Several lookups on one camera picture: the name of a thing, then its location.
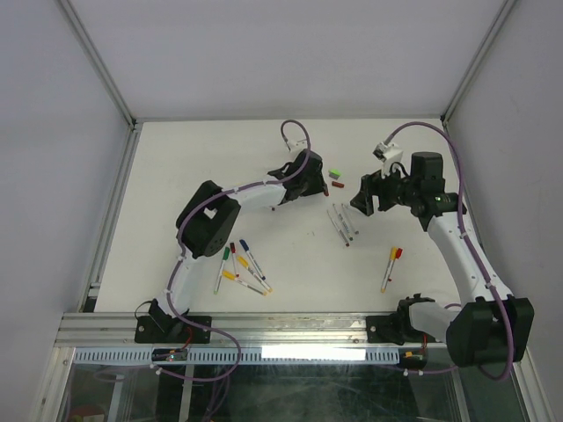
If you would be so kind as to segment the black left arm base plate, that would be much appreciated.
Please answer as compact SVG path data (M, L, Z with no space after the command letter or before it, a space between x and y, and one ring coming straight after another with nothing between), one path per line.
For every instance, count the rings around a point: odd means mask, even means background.
M193 327L178 318L153 318L140 316L137 320L134 341L137 344L180 344L189 339L191 344L206 345L210 342L210 331Z

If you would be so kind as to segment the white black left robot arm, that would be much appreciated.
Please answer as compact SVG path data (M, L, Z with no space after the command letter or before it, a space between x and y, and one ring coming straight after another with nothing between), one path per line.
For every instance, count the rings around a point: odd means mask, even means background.
M162 293L156 297L163 313L156 317L153 330L161 339L171 342L183 334L185 322L179 315L192 307L201 267L223 251L239 215L325 193L322 170L322 157L305 149L294 161L257 182L227 190L211 180L200 185L176 221L180 253Z

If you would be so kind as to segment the grey cap whiteboard marker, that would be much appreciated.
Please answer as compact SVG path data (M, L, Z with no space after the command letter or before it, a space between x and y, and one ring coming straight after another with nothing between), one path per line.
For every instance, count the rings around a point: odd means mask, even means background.
M347 219L347 223L349 224L350 229L353 231L354 234L358 235L359 230L356 228L356 225L354 224L353 219L351 218L351 214L348 211L347 205L344 204L344 203L341 203L340 206L342 208L342 214Z

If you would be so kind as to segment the yellow cap marker group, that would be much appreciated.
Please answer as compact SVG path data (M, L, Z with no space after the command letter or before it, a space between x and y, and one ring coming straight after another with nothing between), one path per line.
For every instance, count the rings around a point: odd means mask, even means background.
M383 278L383 281L382 281L382 284L381 284L381 287L380 287L380 292L382 294L385 293L385 291L386 291L386 288L387 288L387 285L388 285L388 282L389 282L389 278L390 278L390 275L391 275L391 270L392 270L392 267L394 265L394 261L395 261L395 258L396 258L397 250L398 250L398 248L395 247L395 246L393 246L391 248L390 257L389 257L387 266L385 268L384 278Z

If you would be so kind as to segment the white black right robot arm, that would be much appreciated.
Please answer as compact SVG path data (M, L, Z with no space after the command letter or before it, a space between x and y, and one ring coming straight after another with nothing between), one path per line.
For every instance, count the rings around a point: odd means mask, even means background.
M386 341L402 345L427 334L447 346L459 367L514 363L523 358L535 315L494 272L477 243L458 193L445 190L442 155L416 152L404 171L401 154L377 154L383 167L362 177L350 204L364 215L408 207L435 243L456 284L459 310L416 294L376 325Z

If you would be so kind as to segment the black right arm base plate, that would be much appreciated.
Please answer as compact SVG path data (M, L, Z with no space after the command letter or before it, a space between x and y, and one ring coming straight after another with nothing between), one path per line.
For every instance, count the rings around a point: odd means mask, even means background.
M368 315L365 317L366 335L369 344L392 343L403 346L406 343L438 343L434 337L403 325L395 313L389 315Z

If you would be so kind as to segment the brown cap marker pen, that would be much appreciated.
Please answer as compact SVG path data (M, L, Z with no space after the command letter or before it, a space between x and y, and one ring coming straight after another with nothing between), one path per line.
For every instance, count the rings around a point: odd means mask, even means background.
M353 236L352 236L352 232L350 230L350 228L347 225L346 220L344 219L343 214L341 213L341 211L339 211L339 209L336 207L335 204L333 204L333 211L335 212L342 228L343 228L343 232L345 234L345 236L347 237L347 240L349 242L352 242L354 240Z

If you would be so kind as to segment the red cap marker group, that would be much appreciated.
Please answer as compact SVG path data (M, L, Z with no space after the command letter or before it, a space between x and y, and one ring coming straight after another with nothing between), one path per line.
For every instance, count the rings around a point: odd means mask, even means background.
M391 281L391 274L392 274L392 270L396 264L396 262L400 259L401 255L402 255L403 249L402 248L397 248L394 258L392 260L392 264L391 264L391 270L390 270L390 275L388 278L388 281Z

